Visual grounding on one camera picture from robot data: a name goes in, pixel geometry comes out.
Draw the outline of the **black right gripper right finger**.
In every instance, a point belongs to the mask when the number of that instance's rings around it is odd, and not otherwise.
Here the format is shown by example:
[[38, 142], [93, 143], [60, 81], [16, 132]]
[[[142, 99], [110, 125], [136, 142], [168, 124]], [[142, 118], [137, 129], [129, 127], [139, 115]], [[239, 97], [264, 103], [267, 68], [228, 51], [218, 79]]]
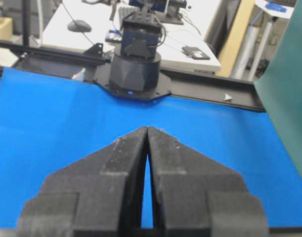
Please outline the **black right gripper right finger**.
[[266, 237], [261, 201], [233, 169], [148, 129], [154, 225], [166, 237]]

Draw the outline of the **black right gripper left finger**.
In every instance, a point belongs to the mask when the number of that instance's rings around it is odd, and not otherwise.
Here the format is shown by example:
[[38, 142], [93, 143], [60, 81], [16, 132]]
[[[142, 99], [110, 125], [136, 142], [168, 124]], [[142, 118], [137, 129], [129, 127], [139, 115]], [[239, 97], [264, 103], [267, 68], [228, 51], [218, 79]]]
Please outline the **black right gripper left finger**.
[[141, 224], [147, 127], [47, 176], [19, 237], [119, 237]]

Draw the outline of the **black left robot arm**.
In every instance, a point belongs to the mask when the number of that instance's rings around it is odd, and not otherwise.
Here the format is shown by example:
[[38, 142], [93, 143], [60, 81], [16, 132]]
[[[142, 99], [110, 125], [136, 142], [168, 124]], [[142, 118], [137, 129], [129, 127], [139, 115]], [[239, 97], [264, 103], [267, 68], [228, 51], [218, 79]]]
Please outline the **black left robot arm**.
[[160, 72], [157, 48], [167, 31], [156, 16], [165, 12], [167, 0], [131, 0], [136, 9], [123, 17], [121, 44], [113, 50], [110, 63], [98, 66], [94, 83], [109, 93], [132, 100], [150, 101], [171, 94], [171, 79]]

